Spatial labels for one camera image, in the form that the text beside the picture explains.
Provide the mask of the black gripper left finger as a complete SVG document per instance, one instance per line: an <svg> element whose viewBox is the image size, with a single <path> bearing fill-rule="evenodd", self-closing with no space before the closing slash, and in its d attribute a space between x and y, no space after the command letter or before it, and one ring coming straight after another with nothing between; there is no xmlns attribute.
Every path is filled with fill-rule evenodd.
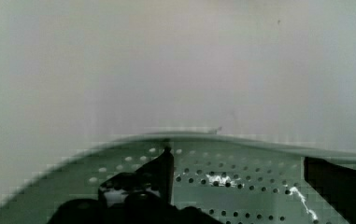
<svg viewBox="0 0 356 224"><path fill-rule="evenodd" d="M174 157L170 147L133 172L103 182L96 199L60 205L47 224L222 224L194 206L172 201Z"/></svg>

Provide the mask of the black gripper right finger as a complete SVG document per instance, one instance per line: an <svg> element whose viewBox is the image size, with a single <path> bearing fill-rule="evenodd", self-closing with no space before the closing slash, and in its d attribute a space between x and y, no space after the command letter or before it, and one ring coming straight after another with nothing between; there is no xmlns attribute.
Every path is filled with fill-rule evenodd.
<svg viewBox="0 0 356 224"><path fill-rule="evenodd" d="M304 178L349 224L356 224L356 170L305 157Z"/></svg>

